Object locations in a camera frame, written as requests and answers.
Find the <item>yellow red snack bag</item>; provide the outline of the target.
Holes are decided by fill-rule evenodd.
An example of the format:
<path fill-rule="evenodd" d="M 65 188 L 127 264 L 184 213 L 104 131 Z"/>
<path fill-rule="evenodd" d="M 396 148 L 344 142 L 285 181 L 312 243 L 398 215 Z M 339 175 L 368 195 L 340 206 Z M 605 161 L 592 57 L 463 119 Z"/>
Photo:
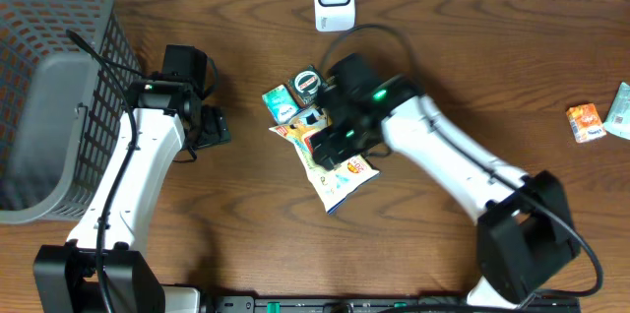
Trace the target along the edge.
<path fill-rule="evenodd" d="M 270 131 L 293 144 L 304 166 L 306 176 L 313 185 L 328 214 L 333 213 L 347 196 L 362 184 L 380 174 L 362 156 L 353 156 L 326 170 L 318 165 L 312 156 L 311 137 L 330 124 L 328 114 L 317 106 L 308 107 L 288 124 L 276 125 Z"/>

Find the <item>dark green round packet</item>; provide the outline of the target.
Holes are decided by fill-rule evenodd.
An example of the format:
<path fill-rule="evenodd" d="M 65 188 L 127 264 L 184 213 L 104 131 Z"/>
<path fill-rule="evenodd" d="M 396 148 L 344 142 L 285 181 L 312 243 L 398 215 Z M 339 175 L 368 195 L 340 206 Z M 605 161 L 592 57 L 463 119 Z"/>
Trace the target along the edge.
<path fill-rule="evenodd" d="M 321 87 L 326 87 L 326 81 L 319 71 L 308 65 L 304 70 L 297 73 L 287 81 L 288 88 L 302 107 L 311 105 Z"/>

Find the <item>teal white tissue packet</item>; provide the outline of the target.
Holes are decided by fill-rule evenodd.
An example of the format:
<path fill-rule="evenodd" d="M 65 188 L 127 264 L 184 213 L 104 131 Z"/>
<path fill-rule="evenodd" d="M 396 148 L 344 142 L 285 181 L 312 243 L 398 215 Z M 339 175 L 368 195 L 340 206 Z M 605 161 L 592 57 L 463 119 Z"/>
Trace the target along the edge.
<path fill-rule="evenodd" d="M 285 124 L 300 110 L 285 85 L 280 85 L 262 95 L 262 101 L 278 124 Z"/>

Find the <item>orange snack packet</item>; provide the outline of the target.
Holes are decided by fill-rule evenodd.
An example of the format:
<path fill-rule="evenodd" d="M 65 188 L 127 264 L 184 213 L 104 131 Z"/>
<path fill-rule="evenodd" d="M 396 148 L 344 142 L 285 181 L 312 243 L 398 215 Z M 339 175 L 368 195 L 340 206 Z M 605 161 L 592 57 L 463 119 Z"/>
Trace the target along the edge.
<path fill-rule="evenodd" d="M 597 109 L 593 103 L 569 107 L 566 116 L 575 141 L 579 144 L 594 141 L 606 135 Z"/>

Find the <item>light teal snack packet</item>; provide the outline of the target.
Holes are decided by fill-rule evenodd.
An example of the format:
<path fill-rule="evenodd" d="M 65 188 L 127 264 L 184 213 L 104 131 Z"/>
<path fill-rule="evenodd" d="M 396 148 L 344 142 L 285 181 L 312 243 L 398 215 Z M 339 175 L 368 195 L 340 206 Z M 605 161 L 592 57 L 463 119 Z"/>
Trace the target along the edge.
<path fill-rule="evenodd" d="M 603 126 L 607 133 L 629 139 L 629 85 L 622 82 L 607 113 Z"/>

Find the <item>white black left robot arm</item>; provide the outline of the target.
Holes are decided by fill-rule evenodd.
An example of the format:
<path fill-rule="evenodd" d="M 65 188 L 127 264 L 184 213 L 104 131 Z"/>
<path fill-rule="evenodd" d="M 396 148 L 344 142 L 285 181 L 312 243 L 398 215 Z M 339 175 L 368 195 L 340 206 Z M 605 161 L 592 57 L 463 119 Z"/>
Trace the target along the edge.
<path fill-rule="evenodd" d="M 209 312 L 193 285 L 163 284 L 145 259 L 158 196 L 176 155 L 221 144 L 221 122 L 195 81 L 143 79 L 126 94 L 117 144 L 87 212 L 65 244 L 43 245 L 33 263 L 46 312 Z"/>

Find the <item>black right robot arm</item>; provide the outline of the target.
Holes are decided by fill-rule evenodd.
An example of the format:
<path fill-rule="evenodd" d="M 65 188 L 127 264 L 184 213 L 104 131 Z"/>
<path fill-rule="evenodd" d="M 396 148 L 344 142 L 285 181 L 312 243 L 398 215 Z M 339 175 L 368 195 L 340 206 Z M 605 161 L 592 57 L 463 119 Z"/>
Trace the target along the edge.
<path fill-rule="evenodd" d="M 580 247 L 565 191 L 548 171 L 510 165 L 455 126 L 432 98 L 401 77 L 319 89 L 330 124 L 311 138 L 313 158 L 332 169 L 384 144 L 423 169 L 476 227 L 473 306 L 515 309 L 575 259 Z"/>

